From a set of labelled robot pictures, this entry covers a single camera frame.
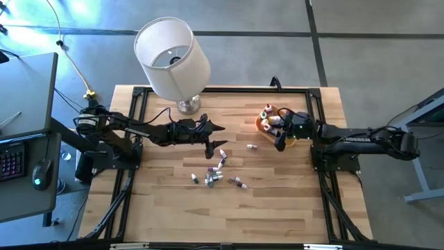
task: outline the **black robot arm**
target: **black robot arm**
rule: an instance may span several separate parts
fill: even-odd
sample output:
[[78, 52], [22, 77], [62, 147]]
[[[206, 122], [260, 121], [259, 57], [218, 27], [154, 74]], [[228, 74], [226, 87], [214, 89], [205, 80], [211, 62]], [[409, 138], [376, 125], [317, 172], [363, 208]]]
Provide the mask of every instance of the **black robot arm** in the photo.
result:
[[286, 109], [275, 140], [277, 150], [285, 149], [286, 138], [316, 139], [323, 144], [323, 154], [338, 158], [344, 154], [386, 154], [399, 160], [413, 160], [420, 155], [418, 139], [399, 128], [338, 128], [314, 122], [307, 113]]
[[92, 134], [98, 137], [113, 148], [115, 158], [131, 158], [135, 153], [132, 142], [128, 138], [119, 137], [113, 132], [115, 130], [148, 138], [161, 147], [176, 144], [205, 144], [207, 159], [214, 155], [215, 148], [227, 142], [226, 140], [210, 142], [209, 136], [213, 131], [222, 131], [225, 128], [213, 124], [206, 114], [203, 114], [198, 121], [181, 119], [175, 122], [171, 119], [168, 124], [151, 125], [152, 121], [135, 121], [119, 112], [107, 111], [103, 106], [86, 108], [80, 112], [79, 117], [74, 119], [79, 134]]

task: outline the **keyboard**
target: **keyboard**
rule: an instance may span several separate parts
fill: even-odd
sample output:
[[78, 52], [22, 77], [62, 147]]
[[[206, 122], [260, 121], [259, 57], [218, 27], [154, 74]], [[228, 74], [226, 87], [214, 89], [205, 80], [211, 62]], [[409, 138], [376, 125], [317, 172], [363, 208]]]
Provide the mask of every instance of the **keyboard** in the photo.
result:
[[23, 142], [0, 144], [0, 181], [25, 176]]

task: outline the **table lamp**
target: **table lamp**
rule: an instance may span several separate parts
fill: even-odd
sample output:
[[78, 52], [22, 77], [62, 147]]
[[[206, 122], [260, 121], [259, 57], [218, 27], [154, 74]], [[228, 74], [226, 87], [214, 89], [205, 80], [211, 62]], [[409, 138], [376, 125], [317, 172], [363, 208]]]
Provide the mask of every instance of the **table lamp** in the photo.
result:
[[134, 51], [159, 97], [175, 101], [182, 114], [198, 111], [210, 63], [187, 23], [174, 17], [153, 20], [138, 32]]

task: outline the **gray floor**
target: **gray floor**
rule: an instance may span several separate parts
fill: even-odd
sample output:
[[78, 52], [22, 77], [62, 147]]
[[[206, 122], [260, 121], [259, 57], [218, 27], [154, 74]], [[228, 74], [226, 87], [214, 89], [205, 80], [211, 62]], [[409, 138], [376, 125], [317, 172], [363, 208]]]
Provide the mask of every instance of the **gray floor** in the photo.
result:
[[[309, 32], [303, 0], [235, 1], [51, 1], [65, 28], [138, 30], [156, 17], [174, 16], [197, 31]], [[444, 33], [439, 0], [311, 0], [316, 25], [325, 33]], [[56, 27], [46, 1], [10, 0], [0, 24]], [[57, 35], [42, 29], [7, 26], [0, 48], [25, 56], [58, 51]], [[148, 81], [133, 53], [132, 35], [63, 35], [69, 54], [98, 92], [110, 103], [116, 84]], [[212, 85], [268, 85], [273, 75], [283, 85], [319, 86], [311, 38], [307, 37], [198, 37], [212, 66]], [[339, 87], [348, 126], [381, 126], [407, 107], [423, 100], [444, 84], [444, 40], [320, 39], [329, 86]], [[82, 105], [85, 88], [60, 54], [56, 87]], [[53, 117], [73, 127], [76, 113], [55, 97]], [[435, 131], [419, 131], [422, 136]], [[421, 142], [421, 149], [439, 149], [441, 137]], [[424, 153], [421, 160], [434, 188], [444, 188], [439, 154]], [[386, 156], [360, 156], [364, 196], [376, 240], [385, 243], [443, 248], [444, 198], [407, 205], [403, 196], [420, 191], [410, 162]], [[60, 197], [55, 213], [75, 215], [85, 194]], [[63, 240], [75, 216], [62, 218], [64, 226], [41, 233], [34, 217], [0, 224], [0, 245]], [[23, 242], [11, 231], [26, 231]]]

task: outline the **wooden table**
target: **wooden table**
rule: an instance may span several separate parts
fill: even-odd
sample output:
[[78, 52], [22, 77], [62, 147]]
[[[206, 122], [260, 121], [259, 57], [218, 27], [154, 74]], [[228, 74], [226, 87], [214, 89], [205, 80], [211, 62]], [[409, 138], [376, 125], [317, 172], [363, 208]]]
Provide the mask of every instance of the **wooden table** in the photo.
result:
[[[132, 85], [115, 88], [110, 110], [128, 115]], [[321, 88], [329, 124], [346, 127], [338, 88]], [[224, 131], [211, 140], [228, 140], [223, 175], [238, 176], [248, 186], [241, 189], [227, 179], [210, 189], [203, 183], [207, 167], [216, 167], [220, 155], [206, 160], [203, 145], [158, 147], [144, 140], [141, 168], [136, 172], [125, 241], [145, 242], [327, 242], [321, 190], [311, 166], [309, 140], [278, 152], [258, 134], [254, 121], [265, 103], [306, 111], [303, 95], [259, 93], [202, 93], [202, 113]], [[174, 120], [183, 118], [174, 103], [150, 94], [145, 121], [165, 107], [173, 107]], [[169, 122], [161, 115], [154, 124]], [[256, 144], [258, 150], [247, 149]], [[198, 185], [191, 173], [200, 179]], [[79, 237], [89, 233], [110, 205], [116, 171], [106, 170], [91, 185]], [[345, 211], [362, 233], [372, 238], [361, 186], [355, 176], [338, 172]], [[333, 212], [335, 232], [339, 235]], [[114, 221], [117, 231], [119, 216]]]

